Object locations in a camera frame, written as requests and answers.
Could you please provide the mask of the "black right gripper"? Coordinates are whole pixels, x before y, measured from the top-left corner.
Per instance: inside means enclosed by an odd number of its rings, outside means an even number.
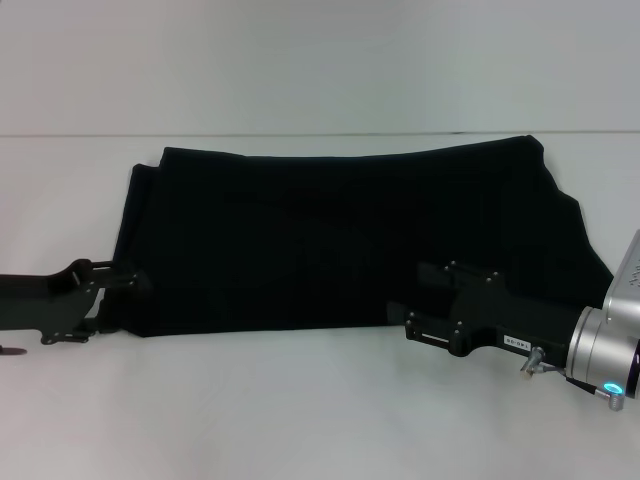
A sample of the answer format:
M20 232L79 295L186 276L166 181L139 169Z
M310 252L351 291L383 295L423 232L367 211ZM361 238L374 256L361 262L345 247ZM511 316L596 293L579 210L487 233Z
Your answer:
M528 356L535 347L547 363L564 363L581 308L516 296L501 287L501 273L461 261L419 262L416 290L457 294L455 300L389 301L387 323L402 325L408 340L448 346L465 357L481 347Z

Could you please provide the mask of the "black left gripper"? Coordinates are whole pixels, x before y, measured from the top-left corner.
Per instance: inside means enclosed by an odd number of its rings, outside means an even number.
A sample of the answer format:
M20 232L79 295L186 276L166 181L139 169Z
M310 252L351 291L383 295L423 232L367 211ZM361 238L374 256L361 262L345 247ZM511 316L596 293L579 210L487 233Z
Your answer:
M96 334L108 334L106 316L87 317L101 288L136 295L153 289L144 271L113 261L80 259L51 275L3 275L1 329L37 331L44 345L86 343Z

